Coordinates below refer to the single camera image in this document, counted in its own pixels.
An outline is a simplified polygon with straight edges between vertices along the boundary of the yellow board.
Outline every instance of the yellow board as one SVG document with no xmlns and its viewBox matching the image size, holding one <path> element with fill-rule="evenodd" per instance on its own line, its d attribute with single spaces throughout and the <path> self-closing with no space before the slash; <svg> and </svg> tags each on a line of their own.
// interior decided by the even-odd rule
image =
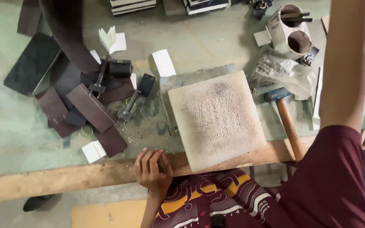
<svg viewBox="0 0 365 228">
<path fill-rule="evenodd" d="M 74 207 L 72 228 L 139 228 L 146 199 Z"/>
</svg>

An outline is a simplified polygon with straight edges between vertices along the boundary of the person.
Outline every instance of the person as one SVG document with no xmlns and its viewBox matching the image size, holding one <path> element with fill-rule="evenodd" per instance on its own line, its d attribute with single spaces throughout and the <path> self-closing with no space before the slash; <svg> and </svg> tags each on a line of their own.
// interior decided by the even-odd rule
<svg viewBox="0 0 365 228">
<path fill-rule="evenodd" d="M 173 178 L 162 150 L 135 163 L 148 188 L 142 228 L 365 228 L 365 0 L 333 0 L 320 97 L 321 127 L 276 192 L 240 169 Z M 164 172 L 159 172 L 158 160 Z"/>
</svg>

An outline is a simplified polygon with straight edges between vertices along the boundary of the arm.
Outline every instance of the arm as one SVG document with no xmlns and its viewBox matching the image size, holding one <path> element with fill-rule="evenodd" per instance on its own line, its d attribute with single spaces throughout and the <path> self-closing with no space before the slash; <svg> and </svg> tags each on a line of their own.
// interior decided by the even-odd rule
<svg viewBox="0 0 365 228">
<path fill-rule="evenodd" d="M 332 0 L 320 96 L 320 128 L 360 132 L 365 100 L 365 0 Z"/>
<path fill-rule="evenodd" d="M 135 162 L 136 179 L 140 185 L 148 189 L 141 228 L 152 227 L 173 179 L 173 169 L 163 150 L 155 149 L 146 152 L 147 148 L 144 148 Z M 159 172 L 157 161 L 160 157 L 164 173 Z"/>
</svg>

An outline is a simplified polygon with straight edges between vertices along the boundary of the black shoe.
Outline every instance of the black shoe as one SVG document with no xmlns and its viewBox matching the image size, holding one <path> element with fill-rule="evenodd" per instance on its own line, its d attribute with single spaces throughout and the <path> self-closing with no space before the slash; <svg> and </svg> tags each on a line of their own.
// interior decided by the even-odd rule
<svg viewBox="0 0 365 228">
<path fill-rule="evenodd" d="M 43 204 L 45 204 L 54 195 L 55 194 L 30 197 L 26 201 L 25 205 L 23 206 L 23 211 L 29 212 L 29 211 L 39 209 Z"/>
</svg>

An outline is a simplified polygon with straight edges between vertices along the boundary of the concrete floor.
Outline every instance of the concrete floor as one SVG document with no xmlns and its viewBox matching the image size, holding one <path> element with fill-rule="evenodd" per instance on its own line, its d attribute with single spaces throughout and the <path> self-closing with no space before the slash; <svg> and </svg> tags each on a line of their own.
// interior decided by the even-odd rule
<svg viewBox="0 0 365 228">
<path fill-rule="evenodd" d="M 255 166 L 256 181 L 265 187 L 280 185 L 287 180 L 282 163 Z M 54 196 L 42 208 L 23 212 L 27 199 L 0 202 L 0 228 L 70 228 L 71 209 L 75 206 L 146 198 L 147 189 L 138 183 L 115 185 Z"/>
</svg>

